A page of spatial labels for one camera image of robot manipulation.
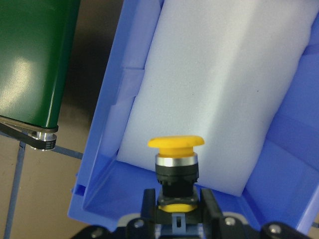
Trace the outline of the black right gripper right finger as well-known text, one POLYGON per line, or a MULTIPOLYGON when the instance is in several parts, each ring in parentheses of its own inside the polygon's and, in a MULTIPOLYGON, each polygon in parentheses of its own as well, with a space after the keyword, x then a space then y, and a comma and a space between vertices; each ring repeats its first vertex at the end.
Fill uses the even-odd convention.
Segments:
POLYGON ((200 189, 200 202, 202 208, 202 224, 206 227, 219 225, 223 213, 215 199, 212 190, 200 189))

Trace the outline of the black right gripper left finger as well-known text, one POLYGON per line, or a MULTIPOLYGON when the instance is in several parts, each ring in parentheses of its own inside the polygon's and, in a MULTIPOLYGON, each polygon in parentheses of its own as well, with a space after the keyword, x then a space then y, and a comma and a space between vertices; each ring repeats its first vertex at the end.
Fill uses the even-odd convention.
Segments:
POLYGON ((155 189, 145 189, 140 211, 140 218, 149 223, 156 222, 156 191, 155 189))

